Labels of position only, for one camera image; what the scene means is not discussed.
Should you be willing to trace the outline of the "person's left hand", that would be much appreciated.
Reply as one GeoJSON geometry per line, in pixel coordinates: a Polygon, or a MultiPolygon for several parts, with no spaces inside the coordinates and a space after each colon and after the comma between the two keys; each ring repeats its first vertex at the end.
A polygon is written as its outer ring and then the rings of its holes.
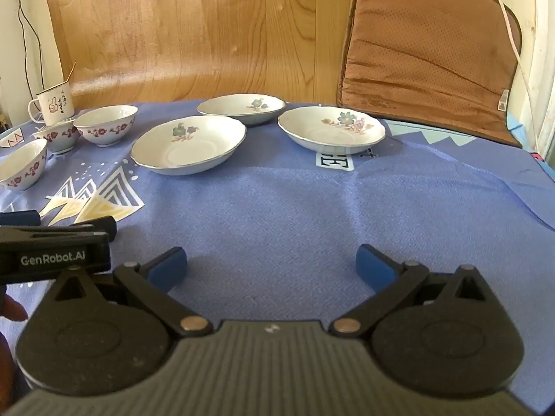
{"type": "MultiPolygon", "coordinates": [[[[28,314],[21,303],[16,302],[12,297],[5,296],[1,308],[1,317],[10,321],[22,322],[27,320],[28,314]]],[[[1,411],[5,411],[12,402],[13,382],[15,379],[14,360],[9,349],[8,341],[4,334],[1,334],[1,370],[0,370],[0,404],[1,411]]]]}

